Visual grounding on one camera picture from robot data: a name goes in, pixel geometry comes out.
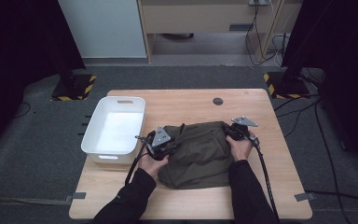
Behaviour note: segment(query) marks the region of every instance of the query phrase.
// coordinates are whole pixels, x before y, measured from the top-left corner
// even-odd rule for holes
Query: green fabric
[[[223,121],[166,126],[164,130],[181,144],[169,163],[158,172],[159,181],[171,189],[203,189],[228,186],[227,171],[233,162],[222,129]]]

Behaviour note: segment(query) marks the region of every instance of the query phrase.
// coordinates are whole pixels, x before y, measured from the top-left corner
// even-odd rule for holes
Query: metal bracket
[[[237,118],[237,119],[232,119],[231,121],[233,121],[234,123],[240,124],[240,125],[258,127],[258,125],[256,123],[254,123],[253,121],[247,119],[245,116],[242,116],[242,117]]]
[[[171,138],[165,132],[165,130],[161,126],[158,126],[158,128],[156,130],[156,135],[152,142],[152,147],[157,147],[159,145],[169,142],[170,140],[171,140]]]

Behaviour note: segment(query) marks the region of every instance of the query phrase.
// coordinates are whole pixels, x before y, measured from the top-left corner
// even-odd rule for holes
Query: person's hand
[[[158,174],[159,169],[168,163],[168,156],[164,157],[162,161],[155,161],[148,154],[144,155],[139,160],[139,168],[145,170],[150,176],[155,178]]]
[[[252,137],[255,136],[254,133],[249,131],[250,135]],[[241,140],[241,141],[235,141],[232,139],[229,135],[226,137],[226,140],[229,142],[231,146],[231,154],[234,158],[234,161],[242,161],[242,160],[248,160],[249,154],[252,150],[252,142],[249,140]]]

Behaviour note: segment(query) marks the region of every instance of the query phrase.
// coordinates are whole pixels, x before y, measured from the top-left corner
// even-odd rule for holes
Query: white wall
[[[59,0],[82,58],[146,58],[136,0]]]

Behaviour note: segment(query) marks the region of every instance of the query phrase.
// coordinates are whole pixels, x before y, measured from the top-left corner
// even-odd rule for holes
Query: yellow and black tape
[[[92,86],[94,85],[95,78],[97,76],[90,76],[89,82],[84,90],[84,93],[77,96],[68,96],[68,95],[61,95],[56,97],[51,97],[52,101],[71,101],[71,100],[85,100],[90,94]]]
[[[293,99],[293,98],[310,98],[310,96],[302,95],[302,94],[278,94],[275,91],[274,85],[269,77],[269,74],[264,75],[264,80],[266,81],[269,94],[271,95],[272,99]]]

